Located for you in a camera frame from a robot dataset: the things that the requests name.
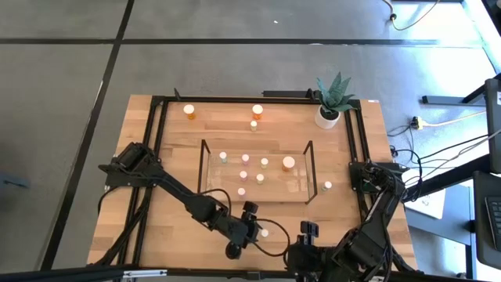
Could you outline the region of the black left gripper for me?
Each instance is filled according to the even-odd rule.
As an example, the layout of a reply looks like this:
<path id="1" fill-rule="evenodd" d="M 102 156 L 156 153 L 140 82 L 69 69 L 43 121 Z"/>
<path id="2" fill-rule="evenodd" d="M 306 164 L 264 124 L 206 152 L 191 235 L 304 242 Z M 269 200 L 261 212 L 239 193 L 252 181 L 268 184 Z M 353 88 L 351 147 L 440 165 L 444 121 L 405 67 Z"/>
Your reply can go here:
<path id="1" fill-rule="evenodd" d="M 223 220 L 222 235 L 229 242 L 225 247 L 225 255 L 228 259 L 239 259 L 242 250 L 250 243 L 267 244 L 270 242 L 269 237 L 259 237 L 259 230 L 269 230 L 266 225 L 257 223 L 255 215 L 247 215 L 243 219 L 238 219 L 233 216 Z"/>

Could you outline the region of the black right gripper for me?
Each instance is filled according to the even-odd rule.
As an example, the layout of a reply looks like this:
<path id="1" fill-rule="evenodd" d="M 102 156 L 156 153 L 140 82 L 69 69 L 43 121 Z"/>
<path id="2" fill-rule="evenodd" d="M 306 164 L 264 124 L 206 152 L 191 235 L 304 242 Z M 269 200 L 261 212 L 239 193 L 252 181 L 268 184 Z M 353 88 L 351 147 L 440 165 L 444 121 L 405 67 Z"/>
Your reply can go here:
<path id="1" fill-rule="evenodd" d="M 287 250 L 287 270 L 295 282 L 329 282 L 332 247 L 295 243 Z"/>

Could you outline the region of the white paper sheet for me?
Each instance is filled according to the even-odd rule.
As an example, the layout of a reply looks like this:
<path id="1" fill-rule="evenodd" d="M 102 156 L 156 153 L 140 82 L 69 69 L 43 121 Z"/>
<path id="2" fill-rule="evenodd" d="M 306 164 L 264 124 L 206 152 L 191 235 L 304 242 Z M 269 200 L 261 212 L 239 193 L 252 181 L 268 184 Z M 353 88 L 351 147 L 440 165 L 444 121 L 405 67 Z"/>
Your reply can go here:
<path id="1" fill-rule="evenodd" d="M 415 201 L 406 202 L 405 206 L 415 212 L 428 215 L 434 219 L 442 219 L 445 207 L 445 195 L 446 191 L 440 190 L 419 197 Z"/>

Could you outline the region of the snake plant in white pot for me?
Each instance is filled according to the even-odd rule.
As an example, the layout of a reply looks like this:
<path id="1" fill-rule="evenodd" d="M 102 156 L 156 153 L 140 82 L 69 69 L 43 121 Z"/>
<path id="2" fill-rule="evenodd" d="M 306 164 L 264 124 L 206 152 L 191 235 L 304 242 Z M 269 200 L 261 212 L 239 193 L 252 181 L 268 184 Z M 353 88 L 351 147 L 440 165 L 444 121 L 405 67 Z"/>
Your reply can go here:
<path id="1" fill-rule="evenodd" d="M 323 81 L 317 78 L 318 89 L 315 91 L 315 97 L 320 102 L 320 106 L 315 114 L 315 123 L 318 127 L 322 129 L 333 128 L 341 114 L 353 108 L 349 100 L 354 95 L 346 93 L 350 81 L 350 78 L 343 78 L 340 71 L 329 87 L 326 87 Z"/>

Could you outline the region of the black crossbar silver brackets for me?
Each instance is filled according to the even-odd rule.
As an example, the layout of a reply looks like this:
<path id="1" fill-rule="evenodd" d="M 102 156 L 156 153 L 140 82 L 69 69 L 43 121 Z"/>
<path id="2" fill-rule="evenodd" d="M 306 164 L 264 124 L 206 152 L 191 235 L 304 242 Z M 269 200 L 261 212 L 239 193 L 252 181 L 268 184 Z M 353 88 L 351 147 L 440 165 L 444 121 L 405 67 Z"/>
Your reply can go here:
<path id="1" fill-rule="evenodd" d="M 223 277 L 245 279 L 247 271 L 259 270 L 216 270 L 216 269 L 140 269 L 134 265 L 86 266 L 69 269 L 52 269 L 20 273 L 0 273 L 0 282 L 101 282 L 108 280 L 132 280 L 147 277 Z M 286 271 L 260 271 L 261 279 L 294 279 Z M 363 280 L 337 271 L 329 282 L 487 282 L 483 280 L 440 277 L 422 273 L 391 272 L 389 277 L 383 271 L 370 280 Z"/>

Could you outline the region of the black keyboard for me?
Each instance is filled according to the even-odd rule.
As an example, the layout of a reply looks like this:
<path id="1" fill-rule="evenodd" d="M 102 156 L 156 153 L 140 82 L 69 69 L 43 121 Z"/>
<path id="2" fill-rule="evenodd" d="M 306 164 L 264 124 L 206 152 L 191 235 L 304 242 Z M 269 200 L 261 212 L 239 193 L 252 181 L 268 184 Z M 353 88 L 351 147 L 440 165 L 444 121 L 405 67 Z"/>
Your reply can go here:
<path id="1" fill-rule="evenodd" d="M 486 197 L 488 221 L 492 231 L 493 244 L 501 252 L 501 197 Z"/>

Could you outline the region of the black desk foot bar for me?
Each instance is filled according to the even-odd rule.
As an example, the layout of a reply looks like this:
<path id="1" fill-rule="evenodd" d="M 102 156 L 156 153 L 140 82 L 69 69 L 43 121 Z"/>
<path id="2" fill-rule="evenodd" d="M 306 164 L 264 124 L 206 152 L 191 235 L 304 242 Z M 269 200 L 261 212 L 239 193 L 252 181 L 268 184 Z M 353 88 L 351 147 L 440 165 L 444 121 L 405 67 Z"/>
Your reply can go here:
<path id="1" fill-rule="evenodd" d="M 475 89 L 467 96 L 423 96 L 423 104 L 442 105 L 442 106 L 465 106 L 465 107 L 484 107 L 485 106 L 485 87 L 481 86 Z"/>

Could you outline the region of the black desk monitor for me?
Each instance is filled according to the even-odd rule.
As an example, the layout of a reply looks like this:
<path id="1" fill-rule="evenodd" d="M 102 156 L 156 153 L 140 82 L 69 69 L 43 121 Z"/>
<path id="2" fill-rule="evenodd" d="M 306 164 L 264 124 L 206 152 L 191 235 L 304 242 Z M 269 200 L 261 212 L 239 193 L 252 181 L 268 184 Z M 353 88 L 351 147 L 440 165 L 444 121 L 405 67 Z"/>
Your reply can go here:
<path id="1" fill-rule="evenodd" d="M 501 173 L 501 81 L 491 78 L 485 81 L 485 105 L 489 136 L 490 167 Z"/>

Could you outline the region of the wooden shelf black metal frame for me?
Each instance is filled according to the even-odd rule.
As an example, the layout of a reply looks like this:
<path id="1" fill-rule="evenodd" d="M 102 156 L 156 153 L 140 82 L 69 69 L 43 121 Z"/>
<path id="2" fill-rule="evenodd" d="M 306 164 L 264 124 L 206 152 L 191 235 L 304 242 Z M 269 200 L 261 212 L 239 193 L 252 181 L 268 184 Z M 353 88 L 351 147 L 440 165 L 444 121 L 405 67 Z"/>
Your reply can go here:
<path id="1" fill-rule="evenodd" d="M 228 161 L 223 164 L 219 154 L 225 151 Z M 242 162 L 242 155 L 248 154 L 248 165 Z M 288 172 L 282 170 L 285 156 L 296 161 Z M 269 160 L 268 167 L 261 167 L 261 159 Z M 241 181 L 239 173 L 247 172 L 247 180 Z M 264 182 L 259 185 L 256 175 L 262 174 Z M 237 190 L 243 187 L 244 196 Z M 206 140 L 201 141 L 197 191 L 210 191 L 211 196 L 232 203 L 253 201 L 255 203 L 303 203 L 309 204 L 317 195 L 315 155 L 313 142 L 309 140 L 303 150 L 268 150 L 257 148 L 214 149 Z"/>

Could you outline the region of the black extrusion table frame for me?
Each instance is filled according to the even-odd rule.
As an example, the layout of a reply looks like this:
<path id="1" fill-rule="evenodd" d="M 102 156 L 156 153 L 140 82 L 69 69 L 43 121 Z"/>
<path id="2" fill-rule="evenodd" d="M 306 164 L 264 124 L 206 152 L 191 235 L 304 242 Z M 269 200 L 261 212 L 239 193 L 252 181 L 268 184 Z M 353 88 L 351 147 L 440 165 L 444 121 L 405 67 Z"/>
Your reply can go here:
<path id="1" fill-rule="evenodd" d="M 196 117 L 189 120 L 186 104 L 195 106 Z M 263 106 L 260 120 L 253 119 L 252 106 Z M 160 144 L 164 169 L 178 181 L 197 188 L 201 141 L 209 147 L 303 150 L 311 140 L 319 183 L 330 181 L 333 188 L 320 192 L 309 204 L 260 203 L 258 216 L 269 227 L 270 242 L 246 248 L 237 260 L 225 256 L 228 241 L 219 233 L 203 228 L 185 207 L 163 189 L 152 191 L 139 265 L 143 268 L 223 269 L 281 271 L 278 256 L 288 240 L 294 239 L 303 220 L 319 226 L 316 243 L 327 247 L 360 223 L 358 200 L 351 187 L 348 165 L 351 160 L 347 120 L 332 129 L 314 122 L 317 106 L 308 99 L 202 97 L 168 100 L 166 123 Z M 250 122 L 258 123 L 252 132 Z"/>

